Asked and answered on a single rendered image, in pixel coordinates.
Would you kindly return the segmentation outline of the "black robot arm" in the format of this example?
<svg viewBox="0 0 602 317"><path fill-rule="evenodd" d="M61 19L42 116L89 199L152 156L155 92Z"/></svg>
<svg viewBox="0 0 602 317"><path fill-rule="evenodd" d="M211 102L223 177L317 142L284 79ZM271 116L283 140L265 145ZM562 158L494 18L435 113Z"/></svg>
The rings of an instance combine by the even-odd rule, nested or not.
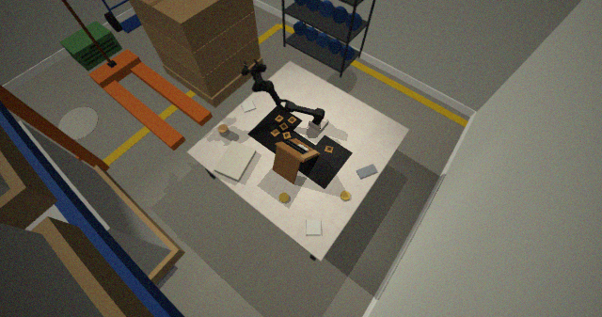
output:
<svg viewBox="0 0 602 317"><path fill-rule="evenodd" d="M254 64L254 66L252 66L252 68L251 68L251 71L255 75L257 75L257 73L261 74L261 65ZM279 106L282 110L284 110L286 112L294 112L295 111L295 112L314 116L314 119L312 122L316 125L319 125L321 123L322 119L324 119L324 116L325 116L324 109L322 109L322 108L310 109L310 108L296 105L295 103L288 101L286 99L282 100L278 97L278 95L274 89L274 84L272 81L270 81L270 80L264 81L264 80L262 80L261 77L257 77L254 80L255 80L255 83L252 86L252 90L254 92L258 92L258 91L268 92L271 95L271 97L273 98L273 100L275 101L276 105ZM285 102L284 107L281 104L282 102Z"/></svg>

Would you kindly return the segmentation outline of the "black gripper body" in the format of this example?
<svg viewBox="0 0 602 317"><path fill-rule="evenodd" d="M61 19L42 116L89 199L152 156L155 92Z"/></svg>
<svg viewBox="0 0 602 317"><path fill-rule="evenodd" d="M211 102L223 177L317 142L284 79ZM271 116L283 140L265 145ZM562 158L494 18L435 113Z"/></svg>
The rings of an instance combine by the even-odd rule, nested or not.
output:
<svg viewBox="0 0 602 317"><path fill-rule="evenodd" d="M266 70L266 66L265 66L265 65L262 65L262 66L261 66L261 72L265 72L265 70ZM249 68L245 68L245 69L243 69L243 71L242 71L242 75L243 75L243 76L246 76L248 73L250 73L250 75L252 75L252 77L253 77L253 80L254 80L255 78L257 78L257 77L261 77L261 74L258 74L258 73L257 73L257 75L255 75L255 74L254 74L254 73L253 73L251 70L249 70Z"/></svg>

